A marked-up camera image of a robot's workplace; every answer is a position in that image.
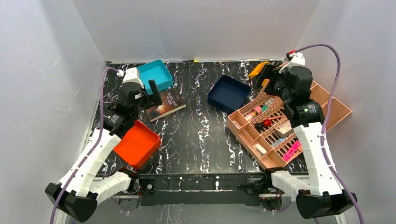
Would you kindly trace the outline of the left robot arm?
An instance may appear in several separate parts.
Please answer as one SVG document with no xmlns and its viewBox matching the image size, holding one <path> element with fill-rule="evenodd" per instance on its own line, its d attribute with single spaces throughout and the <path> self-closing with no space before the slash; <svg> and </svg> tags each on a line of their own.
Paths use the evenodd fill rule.
<svg viewBox="0 0 396 224">
<path fill-rule="evenodd" d="M 45 189 L 55 210 L 61 210 L 82 223 L 106 199 L 122 191 L 134 194 L 139 190 L 136 171 L 161 144 L 159 136 L 138 120 L 141 110 L 162 104 L 155 81 L 150 80 L 149 85 L 152 94 L 136 82 L 124 82 L 119 88 L 115 106 L 101 111 L 99 128 L 93 133 L 97 141 L 86 146 L 61 180 L 49 183 Z M 132 169 L 121 168 L 95 182 L 96 174 L 111 152 L 115 152 Z"/>
</svg>

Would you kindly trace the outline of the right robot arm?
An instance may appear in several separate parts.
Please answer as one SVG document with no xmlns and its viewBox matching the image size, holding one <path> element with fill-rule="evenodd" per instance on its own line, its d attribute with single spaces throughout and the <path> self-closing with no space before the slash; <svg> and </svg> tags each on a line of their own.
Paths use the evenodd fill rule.
<svg viewBox="0 0 396 224">
<path fill-rule="evenodd" d="M 296 202 L 305 219 L 339 215 L 357 207 L 356 194 L 340 179 L 330 157 L 326 118 L 321 105 L 311 99 L 311 71 L 304 66 L 278 67 L 264 62 L 249 76 L 257 77 L 257 86 L 266 94 L 282 100 L 284 114 L 302 148 L 310 179 L 309 187 L 304 187 L 289 172 L 276 171 L 263 180 L 263 188 L 269 193 L 284 191 Z"/>
</svg>

